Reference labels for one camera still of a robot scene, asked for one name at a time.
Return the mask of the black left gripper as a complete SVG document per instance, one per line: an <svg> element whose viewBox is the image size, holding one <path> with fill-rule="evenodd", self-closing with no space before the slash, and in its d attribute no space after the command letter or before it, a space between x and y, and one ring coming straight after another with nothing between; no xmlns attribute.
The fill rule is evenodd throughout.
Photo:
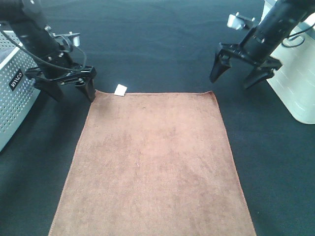
<svg viewBox="0 0 315 236"><path fill-rule="evenodd" d="M96 69L86 65L86 57L83 63L74 62L66 53L60 53L52 61L37 60L37 67L27 69L25 75L35 79L34 87L45 92L50 97L60 102L63 92L59 85L75 84L90 102L95 99L94 78Z"/></svg>

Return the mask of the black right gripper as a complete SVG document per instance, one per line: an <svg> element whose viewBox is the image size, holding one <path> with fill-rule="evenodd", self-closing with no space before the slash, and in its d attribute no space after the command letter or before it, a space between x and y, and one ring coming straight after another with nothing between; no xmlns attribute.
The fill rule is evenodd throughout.
<svg viewBox="0 0 315 236"><path fill-rule="evenodd" d="M249 75L244 79L245 89L249 89L264 80L272 78L274 76L274 69L279 70L283 65L280 60L270 55L265 55L263 51L254 51L252 53L240 44L219 43L210 73L210 81L212 83L216 82L225 71L232 67L230 63L231 58L240 59L254 66Z"/></svg>

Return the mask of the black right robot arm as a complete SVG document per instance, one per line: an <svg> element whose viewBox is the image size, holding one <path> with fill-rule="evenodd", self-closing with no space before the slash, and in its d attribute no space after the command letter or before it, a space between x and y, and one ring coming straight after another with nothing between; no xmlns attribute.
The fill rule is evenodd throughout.
<svg viewBox="0 0 315 236"><path fill-rule="evenodd" d="M244 80L244 87L250 88L274 76L282 66L280 60L271 56L274 50L291 31L315 12L313 0L278 0L261 22L235 15L241 26L249 31L238 44L220 43L210 73L214 83L226 70L231 68L231 58L240 59L253 66Z"/></svg>

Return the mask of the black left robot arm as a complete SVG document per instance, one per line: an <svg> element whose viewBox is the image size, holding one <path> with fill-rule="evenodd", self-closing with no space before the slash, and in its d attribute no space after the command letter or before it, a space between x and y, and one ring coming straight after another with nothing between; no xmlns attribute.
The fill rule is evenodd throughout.
<svg viewBox="0 0 315 236"><path fill-rule="evenodd" d="M20 40L20 50L32 57L37 66L25 71L34 87L61 101L61 85L74 84L90 102L95 99L96 69L76 63L70 56L80 50L79 33L55 34L48 25L39 0L2 0L0 21L9 25Z"/></svg>

